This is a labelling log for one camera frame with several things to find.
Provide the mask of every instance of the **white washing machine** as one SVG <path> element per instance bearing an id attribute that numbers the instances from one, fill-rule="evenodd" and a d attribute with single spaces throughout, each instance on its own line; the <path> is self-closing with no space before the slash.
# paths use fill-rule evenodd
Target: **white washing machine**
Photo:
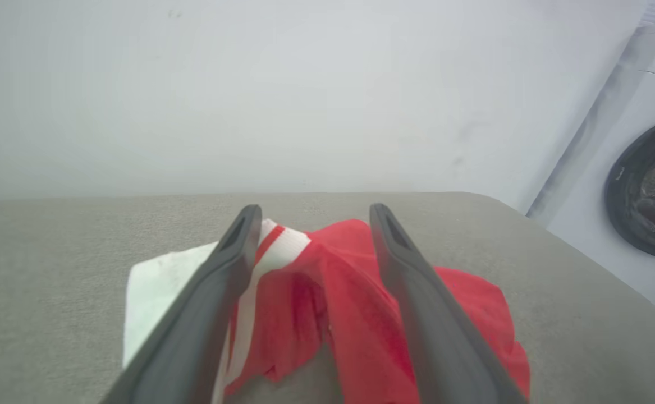
<path id="1" fill-rule="evenodd" d="M 655 304 L 655 25 L 636 31 L 528 215 Z"/>

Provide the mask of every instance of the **gray table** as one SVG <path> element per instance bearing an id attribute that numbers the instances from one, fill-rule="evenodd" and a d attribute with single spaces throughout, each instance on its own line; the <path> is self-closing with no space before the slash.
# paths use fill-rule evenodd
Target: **gray table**
<path id="1" fill-rule="evenodd" d="M 144 259 L 216 240 L 250 203 L 310 231 L 389 205 L 433 264 L 502 287 L 532 402 L 655 402 L 655 307 L 480 195 L 199 195 L 0 202 L 0 402 L 96 402 L 120 372 L 125 282 Z M 231 402 L 338 401 L 329 352 Z"/>

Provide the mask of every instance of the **garment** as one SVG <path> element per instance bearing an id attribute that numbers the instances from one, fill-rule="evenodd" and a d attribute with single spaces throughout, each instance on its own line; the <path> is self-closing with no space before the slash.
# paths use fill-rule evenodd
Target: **garment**
<path id="1" fill-rule="evenodd" d="M 132 269 L 124 365 L 212 248 L 171 253 Z M 514 341 L 500 289 L 455 269 L 435 271 L 528 396 L 527 356 Z M 258 374 L 283 378 L 324 342 L 348 404 L 419 402 L 399 307 L 379 279 L 368 225 L 348 220 L 307 235 L 264 220 L 250 286 L 230 319 L 226 393 Z"/>

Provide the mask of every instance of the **red fabric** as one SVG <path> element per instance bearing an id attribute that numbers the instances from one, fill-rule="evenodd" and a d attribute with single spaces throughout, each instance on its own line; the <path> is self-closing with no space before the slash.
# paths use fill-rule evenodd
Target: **red fabric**
<path id="1" fill-rule="evenodd" d="M 293 263 L 260 279 L 248 359 L 226 393 L 258 374 L 278 381 L 326 337 L 347 404 L 419 403 L 399 307 L 379 279 L 370 228 L 349 220 L 309 237 Z M 500 289 L 454 269 L 435 271 L 528 397 L 527 356 Z"/>

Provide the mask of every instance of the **white wall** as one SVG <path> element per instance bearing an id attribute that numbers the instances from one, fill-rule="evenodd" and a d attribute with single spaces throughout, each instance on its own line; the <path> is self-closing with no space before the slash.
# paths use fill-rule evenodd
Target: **white wall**
<path id="1" fill-rule="evenodd" d="M 0 199 L 451 191 L 526 210 L 642 0 L 0 0 Z"/>

